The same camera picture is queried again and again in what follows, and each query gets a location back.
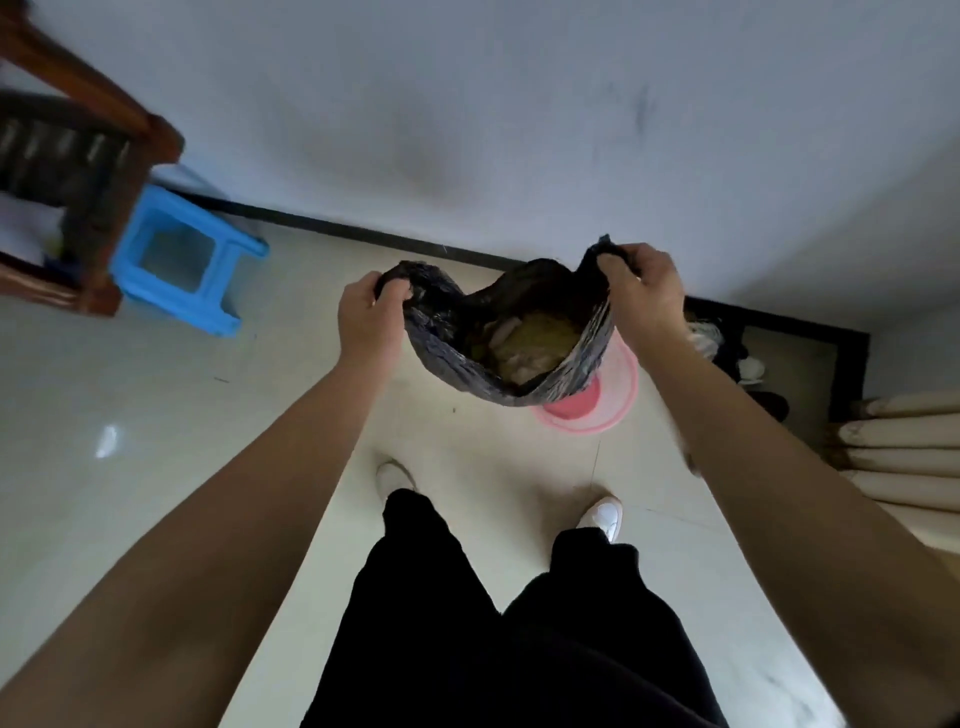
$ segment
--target blue plastic stool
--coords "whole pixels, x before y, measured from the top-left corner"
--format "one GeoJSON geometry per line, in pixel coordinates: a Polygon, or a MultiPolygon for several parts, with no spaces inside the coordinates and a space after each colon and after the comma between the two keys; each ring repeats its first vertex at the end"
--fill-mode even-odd
{"type": "Polygon", "coordinates": [[[173,192],[148,184],[110,261],[117,286],[128,296],[152,303],[172,316],[217,336],[232,336],[240,319],[222,307],[240,255],[258,258],[270,249],[233,225],[188,203],[173,192]],[[154,237],[161,232],[193,229],[213,241],[213,253],[196,291],[186,291],[140,267],[154,237]]]}

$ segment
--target person's right arm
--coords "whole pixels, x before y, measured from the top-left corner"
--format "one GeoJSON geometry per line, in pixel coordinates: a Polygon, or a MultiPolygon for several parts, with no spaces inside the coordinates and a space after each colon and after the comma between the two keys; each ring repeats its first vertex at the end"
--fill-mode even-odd
{"type": "Polygon", "coordinates": [[[669,255],[599,264],[613,319],[653,379],[757,581],[853,726],[960,714],[960,581],[687,342],[669,255]]]}

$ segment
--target foot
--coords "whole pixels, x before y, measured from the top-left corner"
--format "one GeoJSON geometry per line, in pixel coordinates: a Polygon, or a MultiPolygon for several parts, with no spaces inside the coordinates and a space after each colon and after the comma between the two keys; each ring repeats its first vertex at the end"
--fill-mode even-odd
{"type": "Polygon", "coordinates": [[[599,528],[612,544],[620,534],[620,524],[623,522],[623,503],[619,498],[606,496],[600,498],[589,507],[584,516],[577,523],[577,528],[599,528]]]}
{"type": "Polygon", "coordinates": [[[376,492],[384,502],[393,491],[401,488],[419,493],[417,482],[410,472],[395,460],[388,460],[376,469],[376,492]]]}

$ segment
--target black baseboard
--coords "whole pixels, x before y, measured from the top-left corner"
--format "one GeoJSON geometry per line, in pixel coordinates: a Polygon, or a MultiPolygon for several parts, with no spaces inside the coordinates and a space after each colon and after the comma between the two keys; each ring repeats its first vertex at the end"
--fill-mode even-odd
{"type": "MultiPolygon", "coordinates": [[[[332,223],[327,220],[318,220],[304,215],[295,215],[289,212],[267,209],[252,205],[221,200],[216,197],[207,197],[191,192],[175,189],[179,195],[194,205],[208,209],[211,212],[221,212],[227,215],[237,215],[250,220],[283,225],[287,228],[319,232],[324,235],[342,237],[347,240],[359,240],[372,245],[381,245],[385,248],[412,253],[414,255],[430,255],[445,260],[456,260],[460,263],[469,263],[495,271],[509,271],[523,261],[514,260],[500,255],[489,255],[467,251],[462,248],[453,248],[448,245],[438,245],[425,240],[418,240],[403,235],[393,235],[389,232],[380,232],[358,228],[343,223],[332,223]]],[[[844,422],[851,415],[853,402],[863,399],[863,380],[867,370],[867,354],[870,346],[870,334],[855,331],[850,328],[832,327],[826,324],[815,324],[810,321],[794,319],[789,316],[779,316],[764,311],[754,311],[751,308],[719,303],[708,299],[698,299],[694,296],[686,297],[686,309],[698,317],[725,319],[737,321],[744,326],[766,328],[771,331],[802,336],[807,339],[823,341],[837,347],[836,365],[833,370],[833,382],[830,388],[829,418],[831,422],[844,422]]]]}

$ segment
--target garbage bag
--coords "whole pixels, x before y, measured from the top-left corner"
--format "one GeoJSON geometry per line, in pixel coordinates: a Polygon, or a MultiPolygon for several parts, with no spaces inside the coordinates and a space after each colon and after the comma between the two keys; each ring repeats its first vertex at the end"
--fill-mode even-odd
{"type": "Polygon", "coordinates": [[[512,407],[547,404],[586,388],[610,343],[610,291],[596,263],[602,253],[628,259],[604,235],[588,248],[575,271],[556,260],[531,260],[468,295],[437,266],[403,260],[380,277],[375,293],[379,296],[389,280],[410,281],[412,296],[403,305],[410,343],[423,366],[450,386],[512,407]],[[551,321],[555,327],[546,333],[529,330],[551,321]],[[519,323],[527,327],[525,336],[519,323]],[[498,371],[493,365],[501,350],[511,345],[508,353],[522,350],[530,341],[541,345],[545,340],[547,347],[553,341],[572,343],[571,326],[579,337],[549,371],[524,380],[529,372],[518,374],[505,366],[498,371]],[[507,334],[516,341],[501,342],[501,350],[492,347],[494,336],[503,338],[508,328],[517,329],[516,335],[507,334]],[[505,378],[505,372],[516,380],[505,378]]]}

